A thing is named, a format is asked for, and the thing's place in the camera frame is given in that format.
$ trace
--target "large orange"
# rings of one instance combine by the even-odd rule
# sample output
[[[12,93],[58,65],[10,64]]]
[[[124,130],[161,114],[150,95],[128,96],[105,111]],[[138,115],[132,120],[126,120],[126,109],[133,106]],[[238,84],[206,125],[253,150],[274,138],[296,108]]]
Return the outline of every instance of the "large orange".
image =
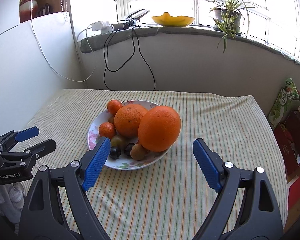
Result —
[[[123,106],[114,116],[114,126],[125,137],[137,137],[139,124],[147,112],[148,110],[141,105]]]
[[[169,106],[156,106],[142,118],[138,137],[141,145],[154,152],[168,149],[178,138],[181,129],[179,114]]]

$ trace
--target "windowsill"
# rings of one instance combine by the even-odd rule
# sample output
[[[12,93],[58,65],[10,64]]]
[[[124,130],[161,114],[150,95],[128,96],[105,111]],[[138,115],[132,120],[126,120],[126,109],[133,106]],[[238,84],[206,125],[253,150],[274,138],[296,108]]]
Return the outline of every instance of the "windowsill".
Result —
[[[190,25],[188,27],[163,27],[157,24],[147,24],[139,28],[135,28],[135,31],[138,37],[155,36],[158,33],[205,35],[205,36],[213,36],[219,38],[222,38],[222,36],[224,35],[223,32],[215,31],[212,27],[205,27],[200,25]],[[79,44],[81,52],[87,54],[87,53],[91,53],[91,49],[93,51],[103,49],[103,46],[108,36],[109,34],[105,33],[105,34],[88,37],[89,44],[87,43],[87,38],[82,39],[81,44]],[[130,38],[131,38],[131,29],[118,31],[115,34],[115,36],[113,36],[113,38],[111,39],[109,46],[119,43],[121,41],[125,41]],[[245,34],[242,34],[242,36],[236,35],[235,40],[253,44],[255,46],[266,49],[275,54],[281,54],[284,56],[285,59],[293,60],[296,64],[300,65],[300,61],[295,59],[293,55],[289,54],[288,52],[272,44],[266,43],[265,41],[260,40],[258,38],[254,38],[252,36],[248,36],[248,38],[246,38]]]

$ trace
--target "white ceramic plate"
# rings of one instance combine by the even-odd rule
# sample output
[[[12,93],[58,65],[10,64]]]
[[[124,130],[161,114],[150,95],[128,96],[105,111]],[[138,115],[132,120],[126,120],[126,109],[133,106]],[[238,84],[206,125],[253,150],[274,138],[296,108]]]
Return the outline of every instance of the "white ceramic plate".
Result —
[[[122,104],[124,106],[130,105],[130,104],[139,104],[148,110],[158,106],[156,103],[149,102],[149,101],[141,101],[141,100],[126,101],[126,102],[123,102]],[[111,117],[111,114],[106,109],[103,112],[101,112],[93,120],[92,124],[90,125],[89,132],[88,132],[89,150],[92,150],[98,143],[98,141],[100,139],[100,135],[99,135],[99,131],[98,131],[99,126],[102,123],[107,122],[109,117]],[[130,142],[136,143],[137,141],[138,141],[138,138],[134,138],[134,139],[129,140],[129,143]],[[141,169],[141,168],[149,166],[149,165],[157,162],[158,160],[160,160],[163,156],[165,156],[165,154],[168,152],[169,149],[167,149],[163,152],[159,152],[159,153],[149,152],[146,155],[146,157],[141,161],[135,161],[122,152],[120,157],[116,160],[108,157],[108,159],[106,160],[105,166],[116,169],[116,170],[123,170],[123,171]]]

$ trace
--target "yellow bowl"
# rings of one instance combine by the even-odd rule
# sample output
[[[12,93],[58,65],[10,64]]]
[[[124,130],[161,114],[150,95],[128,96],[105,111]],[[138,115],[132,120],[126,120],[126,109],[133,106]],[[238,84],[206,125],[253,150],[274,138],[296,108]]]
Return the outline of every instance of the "yellow bowl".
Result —
[[[193,23],[194,18],[188,16],[171,16],[169,13],[163,13],[160,16],[151,17],[155,23],[166,27],[186,27]]]

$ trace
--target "black cable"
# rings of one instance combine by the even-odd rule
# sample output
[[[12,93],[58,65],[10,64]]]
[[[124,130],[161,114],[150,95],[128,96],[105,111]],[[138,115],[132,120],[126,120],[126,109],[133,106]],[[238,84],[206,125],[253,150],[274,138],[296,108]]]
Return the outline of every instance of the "black cable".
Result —
[[[105,41],[105,44],[104,44],[104,46],[103,46],[103,57],[104,57],[105,64],[106,64],[105,72],[104,72],[104,74],[103,74],[103,83],[105,84],[105,86],[106,86],[109,90],[111,90],[111,89],[106,85],[106,80],[105,80],[105,77],[106,77],[106,70],[109,70],[109,71],[112,72],[112,73],[117,72],[117,71],[119,71],[120,69],[122,69],[123,66],[124,66],[124,65],[125,65],[125,64],[133,57],[133,56],[134,56],[134,53],[135,53],[135,51],[136,51],[136,48],[135,48],[135,45],[134,45],[134,40],[133,40],[133,32],[134,32],[134,33],[135,33],[135,36],[137,37],[137,41],[138,41],[138,49],[139,49],[139,53],[140,53],[140,55],[141,55],[143,61],[147,64],[147,66],[148,66],[148,68],[149,68],[149,70],[150,70],[150,72],[151,72],[151,74],[152,74],[152,78],[153,78],[153,82],[154,82],[154,88],[153,88],[153,91],[154,91],[154,90],[155,90],[155,87],[156,87],[154,75],[153,75],[153,72],[152,72],[152,70],[151,70],[151,68],[150,68],[150,66],[149,66],[149,64],[148,64],[148,62],[145,60],[145,58],[143,57],[143,55],[142,55],[142,53],[141,53],[141,50],[140,50],[140,43],[139,43],[139,37],[138,37],[138,35],[137,35],[135,29],[134,29],[133,26],[132,26],[133,20],[134,20],[134,19],[133,19],[132,17],[129,17],[128,19],[129,19],[129,20],[127,21],[127,22],[129,22],[128,25],[131,27],[131,38],[132,38],[132,45],[133,45],[133,53],[132,53],[132,55],[126,60],[126,62],[123,63],[123,65],[122,65],[120,68],[118,68],[118,69],[116,69],[116,70],[111,70],[111,69],[108,68],[108,47],[109,47],[109,43],[110,43],[111,39],[114,37],[114,35],[117,33],[117,31],[118,31],[118,30],[116,30],[116,31],[114,32],[114,28],[113,28],[113,26],[111,25],[111,26],[112,26],[112,32],[111,32],[110,35],[107,37],[107,39],[106,39],[106,41]]]
[[[144,61],[144,62],[147,64],[147,66],[148,66],[148,68],[149,68],[149,70],[150,70],[150,72],[151,72],[151,75],[152,75],[152,78],[153,78],[153,83],[154,83],[154,88],[153,88],[153,90],[152,90],[152,91],[154,91],[154,90],[155,90],[155,79],[154,79],[153,72],[152,72],[152,70],[151,70],[151,68],[150,68],[150,66],[149,66],[149,64],[148,64],[148,62],[145,60],[145,58],[143,57],[143,55],[142,55],[142,53],[141,53],[141,51],[140,51],[139,38],[138,38],[138,35],[137,35],[136,31],[134,30],[134,28],[132,27],[132,25],[130,25],[130,27],[132,28],[132,30],[134,31],[134,34],[135,34],[135,35],[136,35],[136,37],[137,37],[137,41],[138,41],[138,48],[139,48],[139,53],[140,53],[140,56],[142,57],[143,61]]]

